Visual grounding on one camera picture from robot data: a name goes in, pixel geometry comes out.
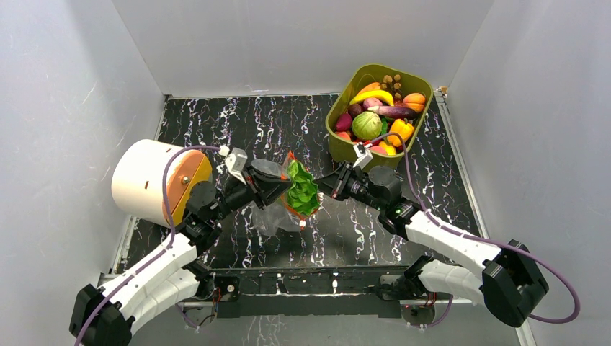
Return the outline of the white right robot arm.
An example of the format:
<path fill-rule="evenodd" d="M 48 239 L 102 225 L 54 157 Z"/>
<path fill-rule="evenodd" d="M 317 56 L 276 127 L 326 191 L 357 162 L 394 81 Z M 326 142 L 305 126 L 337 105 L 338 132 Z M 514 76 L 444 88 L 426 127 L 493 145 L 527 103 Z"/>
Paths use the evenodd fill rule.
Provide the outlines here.
<path fill-rule="evenodd" d="M 378 210 L 378 223 L 389 233 L 428 247 L 452 260 L 451 264 L 422 255 L 396 279 L 381 278 L 378 295 L 399 300 L 425 298 L 429 293 L 482 304 L 499 321 L 520 327 L 549 291 L 527 247 L 487 244 L 470 239 L 467 231 L 452 234 L 449 224 L 435 218 L 414 198 L 403 193 L 401 179 L 389 167 L 369 172 L 344 162 L 325 177 L 315 179 L 318 189 L 335 200 L 348 198 Z"/>

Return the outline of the clear zip top bag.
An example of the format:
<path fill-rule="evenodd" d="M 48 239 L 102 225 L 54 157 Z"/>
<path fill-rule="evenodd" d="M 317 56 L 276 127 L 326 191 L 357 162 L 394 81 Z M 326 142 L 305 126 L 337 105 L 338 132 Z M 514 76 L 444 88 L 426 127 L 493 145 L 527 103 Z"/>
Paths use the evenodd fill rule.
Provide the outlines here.
<path fill-rule="evenodd" d="M 293 155 L 293 153 L 289 153 L 284 163 L 280 164 L 284 168 L 286 173 L 287 166 L 291 160 L 299 161 Z M 253 164 L 262 166 L 263 164 L 278 163 L 269 160 L 255 159 L 253 160 Z M 269 207 L 266 207 L 264 210 L 259 209 L 255 205 L 252 206 L 252 226 L 259 233 L 264 234 L 265 236 L 273 236 L 280 229 L 288 232 L 299 232 L 305 228 L 306 219 L 314 214 L 313 213 L 309 217 L 301 218 L 298 214 L 294 213 L 286 206 L 284 194 L 275 203 L 273 203 Z"/>

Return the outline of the green lettuce toy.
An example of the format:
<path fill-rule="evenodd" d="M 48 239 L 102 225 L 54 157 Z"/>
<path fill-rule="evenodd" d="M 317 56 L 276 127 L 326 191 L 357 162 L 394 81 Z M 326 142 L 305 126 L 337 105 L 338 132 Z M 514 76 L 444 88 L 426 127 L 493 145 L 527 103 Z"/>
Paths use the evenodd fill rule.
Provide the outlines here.
<path fill-rule="evenodd" d="M 284 194 L 285 204 L 301 218 L 309 217 L 320 207 L 318 185 L 313 181 L 313 175 L 299 161 L 291 160 L 287 173 L 292 186 Z"/>

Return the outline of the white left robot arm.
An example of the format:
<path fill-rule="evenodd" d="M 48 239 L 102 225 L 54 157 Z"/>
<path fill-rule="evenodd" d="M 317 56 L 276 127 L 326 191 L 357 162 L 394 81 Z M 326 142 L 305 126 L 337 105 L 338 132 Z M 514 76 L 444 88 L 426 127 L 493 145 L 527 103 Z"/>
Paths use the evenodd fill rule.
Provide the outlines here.
<path fill-rule="evenodd" d="M 175 235 L 115 279 L 78 292 L 69 325 L 76 345 L 128 345 L 180 301 L 210 299 L 218 292 L 215 273 L 197 258 L 220 236 L 220 222 L 251 203 L 272 205 L 291 185 L 286 170 L 267 160 L 248 164 L 222 190 L 209 181 L 191 185 Z"/>

